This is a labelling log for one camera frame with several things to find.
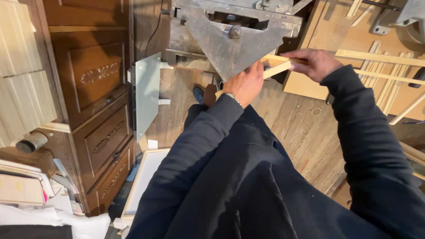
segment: right hand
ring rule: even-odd
[[[327,75],[343,67],[341,62],[324,50],[296,50],[283,53],[280,56],[308,60],[308,65],[292,63],[289,70],[305,74],[317,83],[322,82]]]
[[[223,93],[232,93],[242,108],[245,109],[263,87],[263,73],[264,66],[260,61],[257,61],[245,71],[227,81],[223,86]]]

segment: person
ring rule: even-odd
[[[325,51],[283,56],[308,60],[290,70],[335,97],[351,209],[295,170],[249,105],[263,84],[256,62],[224,84],[215,106],[190,107],[189,123],[143,193],[127,238],[425,238],[419,181],[373,90]]]

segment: black shoe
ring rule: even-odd
[[[204,101],[204,89],[201,86],[196,85],[193,88],[193,96],[195,97],[195,100],[202,105],[202,102]]]

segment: bolt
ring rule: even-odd
[[[229,31],[229,36],[232,39],[239,39],[241,37],[242,28],[240,25],[232,26],[232,28]]]

